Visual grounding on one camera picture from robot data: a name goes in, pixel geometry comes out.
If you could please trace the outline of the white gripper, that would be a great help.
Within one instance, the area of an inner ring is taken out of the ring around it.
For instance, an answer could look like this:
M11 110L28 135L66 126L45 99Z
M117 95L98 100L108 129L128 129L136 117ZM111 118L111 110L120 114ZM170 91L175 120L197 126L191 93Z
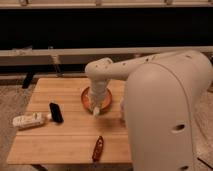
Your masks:
M107 92L107 81L92 80L89 88L90 109L93 112L95 107L100 107L100 111L104 110L103 102Z

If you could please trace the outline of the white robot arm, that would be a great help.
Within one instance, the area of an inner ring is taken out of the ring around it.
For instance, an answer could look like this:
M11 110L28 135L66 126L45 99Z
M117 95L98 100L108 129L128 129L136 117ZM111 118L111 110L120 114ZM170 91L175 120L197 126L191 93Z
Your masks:
M100 113L112 79L125 82L123 113L134 171L197 171L194 106L213 81L213 65L195 50L85 67L90 106Z

